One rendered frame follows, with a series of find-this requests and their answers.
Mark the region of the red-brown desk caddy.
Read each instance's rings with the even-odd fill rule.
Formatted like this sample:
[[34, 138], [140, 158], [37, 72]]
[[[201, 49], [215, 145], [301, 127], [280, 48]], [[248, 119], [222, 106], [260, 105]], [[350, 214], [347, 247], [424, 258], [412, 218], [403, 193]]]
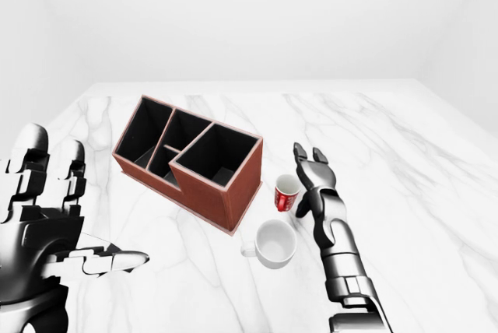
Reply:
[[232, 235], [261, 186], [263, 139], [142, 96], [113, 156], [122, 171]]

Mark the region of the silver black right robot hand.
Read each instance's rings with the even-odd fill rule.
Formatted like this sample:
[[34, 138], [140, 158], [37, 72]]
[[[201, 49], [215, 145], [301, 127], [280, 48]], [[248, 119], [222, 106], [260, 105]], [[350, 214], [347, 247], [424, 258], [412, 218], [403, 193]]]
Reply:
[[317, 147], [313, 148], [312, 153], [313, 159], [310, 160], [300, 143], [295, 142], [293, 144], [296, 174], [306, 188], [297, 206], [297, 218], [303, 218], [309, 211], [312, 211], [315, 219], [323, 217], [325, 213], [325, 195], [338, 195], [335, 190], [336, 176], [328, 165], [328, 159]]

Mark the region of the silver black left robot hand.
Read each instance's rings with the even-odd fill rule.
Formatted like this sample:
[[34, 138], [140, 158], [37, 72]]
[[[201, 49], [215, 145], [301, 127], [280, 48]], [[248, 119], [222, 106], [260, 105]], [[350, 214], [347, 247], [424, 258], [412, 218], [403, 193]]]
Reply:
[[149, 260], [145, 253], [123, 251], [82, 232], [81, 142], [69, 140], [57, 166], [49, 163], [47, 131], [34, 123], [22, 129], [11, 156], [0, 161], [0, 303], [45, 293], [68, 273], [130, 272]]

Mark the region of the red printed mug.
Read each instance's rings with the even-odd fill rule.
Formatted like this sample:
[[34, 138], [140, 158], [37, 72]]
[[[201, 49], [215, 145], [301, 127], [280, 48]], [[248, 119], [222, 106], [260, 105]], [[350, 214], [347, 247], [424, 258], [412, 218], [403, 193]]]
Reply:
[[275, 207], [279, 212], [288, 212], [300, 192], [300, 181], [291, 174], [283, 174], [275, 184]]

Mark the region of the white mug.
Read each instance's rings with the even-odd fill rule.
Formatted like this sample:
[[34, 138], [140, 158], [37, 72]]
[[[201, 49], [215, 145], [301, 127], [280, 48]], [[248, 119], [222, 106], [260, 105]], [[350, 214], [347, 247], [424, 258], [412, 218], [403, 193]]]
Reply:
[[256, 257], [267, 268], [279, 269], [290, 262], [296, 246], [296, 232], [291, 225], [270, 219], [260, 225], [254, 240], [244, 243], [240, 252], [244, 257]]

